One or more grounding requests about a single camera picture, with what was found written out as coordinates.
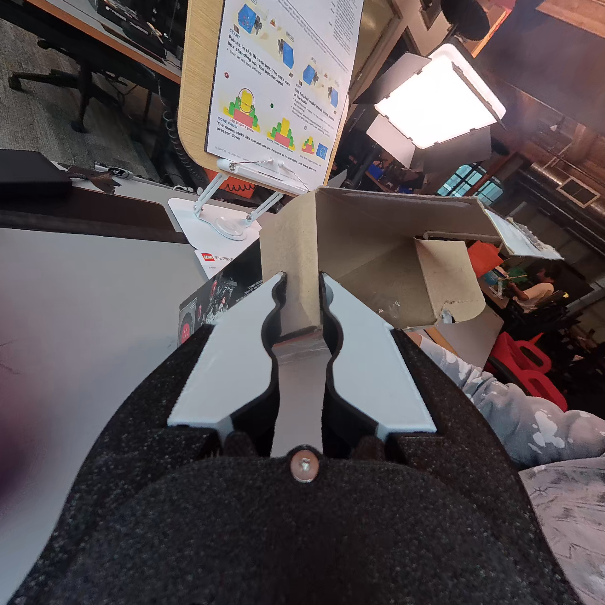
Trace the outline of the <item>orange bag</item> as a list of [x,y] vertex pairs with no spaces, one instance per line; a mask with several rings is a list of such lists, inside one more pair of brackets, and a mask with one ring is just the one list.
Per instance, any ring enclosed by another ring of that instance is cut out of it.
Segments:
[[498,247],[492,243],[476,241],[467,248],[467,253],[475,276],[478,279],[500,266],[503,262]]

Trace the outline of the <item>red plastic chair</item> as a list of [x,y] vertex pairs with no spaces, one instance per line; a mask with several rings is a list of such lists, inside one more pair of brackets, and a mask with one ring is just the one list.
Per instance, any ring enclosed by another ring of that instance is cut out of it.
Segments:
[[497,337],[485,365],[485,371],[501,382],[513,383],[526,395],[546,399],[566,412],[564,395],[547,375],[551,368],[551,359],[534,341],[516,341],[506,332]]

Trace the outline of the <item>orange bin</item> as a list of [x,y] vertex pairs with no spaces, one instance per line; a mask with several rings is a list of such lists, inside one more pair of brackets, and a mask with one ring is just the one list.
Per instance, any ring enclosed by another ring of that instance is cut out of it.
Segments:
[[212,194],[221,200],[250,200],[255,193],[256,185],[235,177],[226,178]]

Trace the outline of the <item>printed instruction sheet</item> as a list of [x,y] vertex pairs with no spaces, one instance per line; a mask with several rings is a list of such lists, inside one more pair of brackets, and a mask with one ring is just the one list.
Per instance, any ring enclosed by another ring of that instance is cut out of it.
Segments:
[[337,147],[363,1],[224,1],[205,151],[291,195]]

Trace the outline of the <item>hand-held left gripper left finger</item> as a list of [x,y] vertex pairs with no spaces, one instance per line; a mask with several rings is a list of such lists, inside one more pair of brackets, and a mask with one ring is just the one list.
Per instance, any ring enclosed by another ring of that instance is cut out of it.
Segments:
[[278,365],[272,347],[281,333],[287,276],[279,271],[209,326],[199,357],[167,424],[234,431],[251,438],[275,425]]

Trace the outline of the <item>black desk divider strip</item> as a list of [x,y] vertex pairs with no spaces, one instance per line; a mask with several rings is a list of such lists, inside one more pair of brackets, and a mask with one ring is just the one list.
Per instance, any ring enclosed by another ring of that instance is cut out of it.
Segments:
[[188,244],[163,205],[73,188],[65,196],[1,199],[1,227]]

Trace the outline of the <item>clear plastic bag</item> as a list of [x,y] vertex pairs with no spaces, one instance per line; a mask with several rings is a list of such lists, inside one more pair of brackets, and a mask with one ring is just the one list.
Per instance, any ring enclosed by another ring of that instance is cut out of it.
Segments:
[[397,300],[390,303],[378,304],[374,312],[396,329],[406,330],[413,327],[412,321],[408,318],[406,308]]

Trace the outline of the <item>instruction sheet on wooden stand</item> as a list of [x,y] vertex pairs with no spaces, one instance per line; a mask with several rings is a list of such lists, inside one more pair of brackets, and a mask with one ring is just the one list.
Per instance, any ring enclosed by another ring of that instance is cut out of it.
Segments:
[[[216,56],[225,47],[220,41],[220,27],[225,1],[189,1],[185,31],[185,49],[181,68],[177,132],[193,167],[201,170],[201,181],[208,186],[206,171],[227,176],[218,167],[219,156],[206,151],[212,87]],[[356,57],[360,64],[353,68],[347,103],[352,103],[370,84],[388,55],[386,47],[396,41],[396,26],[402,11],[398,1],[364,1],[360,16],[362,40]]]

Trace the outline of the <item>white instruction booklet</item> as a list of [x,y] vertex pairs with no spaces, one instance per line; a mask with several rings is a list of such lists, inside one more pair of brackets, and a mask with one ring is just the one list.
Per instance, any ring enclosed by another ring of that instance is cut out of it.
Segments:
[[195,249],[194,253],[201,264],[207,279],[216,276],[231,261],[237,258],[245,248],[241,247],[213,247],[211,249]]

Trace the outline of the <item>dark brown cloth scrap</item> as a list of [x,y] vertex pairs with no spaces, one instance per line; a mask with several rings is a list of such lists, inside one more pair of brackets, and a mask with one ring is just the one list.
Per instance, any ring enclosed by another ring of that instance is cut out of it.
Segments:
[[116,189],[121,186],[116,180],[117,177],[108,170],[90,170],[66,163],[59,163],[59,166],[65,170],[73,183],[90,183],[103,193],[115,194]]

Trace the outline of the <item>cardboard toy set box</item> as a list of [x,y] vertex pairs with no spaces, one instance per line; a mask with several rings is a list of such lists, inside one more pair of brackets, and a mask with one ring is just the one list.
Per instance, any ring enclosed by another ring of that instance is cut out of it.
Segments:
[[374,311],[399,301],[413,327],[473,320],[485,300],[467,241],[503,247],[509,256],[562,261],[524,226],[488,210],[473,197],[371,193],[322,187],[289,201],[243,241],[222,237],[202,218],[238,225],[252,214],[172,198],[169,207],[194,249],[260,242],[262,280],[287,276],[282,336],[321,324],[319,276],[326,273]]

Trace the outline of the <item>white desk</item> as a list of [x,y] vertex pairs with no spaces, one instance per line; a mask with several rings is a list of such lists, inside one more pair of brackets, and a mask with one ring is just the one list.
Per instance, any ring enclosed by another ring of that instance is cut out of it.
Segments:
[[[275,425],[221,443],[167,424],[211,326],[178,343],[194,264],[186,244],[1,228],[1,604],[317,601]],[[236,304],[266,282],[260,242],[228,278]]]

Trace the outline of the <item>black round fixture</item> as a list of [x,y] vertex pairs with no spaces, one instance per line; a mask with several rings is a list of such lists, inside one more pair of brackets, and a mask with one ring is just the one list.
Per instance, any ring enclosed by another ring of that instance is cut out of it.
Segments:
[[489,19],[478,1],[440,1],[441,11],[454,34],[481,41],[490,30]]

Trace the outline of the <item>person's patterned grey clothing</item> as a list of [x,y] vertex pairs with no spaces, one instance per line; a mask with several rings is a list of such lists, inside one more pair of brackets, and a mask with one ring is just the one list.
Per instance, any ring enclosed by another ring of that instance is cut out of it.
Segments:
[[551,551],[584,604],[604,604],[604,458],[519,474]]

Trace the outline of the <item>wooden edged table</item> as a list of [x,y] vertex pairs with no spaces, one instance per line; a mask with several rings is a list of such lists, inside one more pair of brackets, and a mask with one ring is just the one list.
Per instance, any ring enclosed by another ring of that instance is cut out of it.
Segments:
[[177,110],[180,72],[166,66],[164,59],[131,44],[109,22],[92,12],[87,1],[2,1],[1,17],[37,36],[42,49],[52,49],[74,61],[76,73],[52,69],[48,73],[12,72],[9,87],[22,90],[22,82],[38,82],[57,88],[70,88],[80,95],[78,116],[72,129],[86,133],[85,115],[95,99],[118,108],[126,93],[115,95],[95,84],[102,76],[112,84],[130,82],[147,91],[147,104],[153,95],[165,102],[170,112]]

